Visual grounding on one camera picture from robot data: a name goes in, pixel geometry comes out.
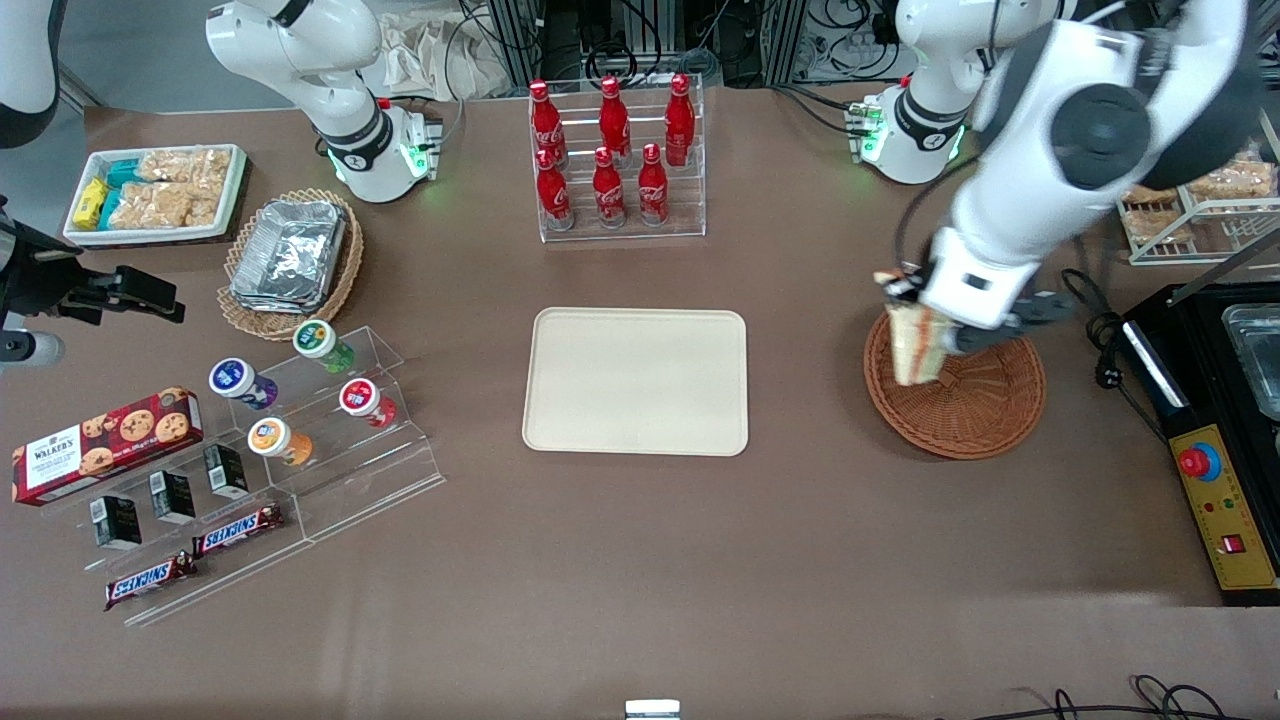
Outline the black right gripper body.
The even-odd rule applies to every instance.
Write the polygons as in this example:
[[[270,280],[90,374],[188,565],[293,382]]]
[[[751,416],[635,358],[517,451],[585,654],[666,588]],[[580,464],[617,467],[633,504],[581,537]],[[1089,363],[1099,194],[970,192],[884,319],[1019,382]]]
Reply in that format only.
[[[86,310],[65,305],[84,279],[83,250],[14,220],[6,202],[1,200],[3,320],[47,315],[86,322]]]

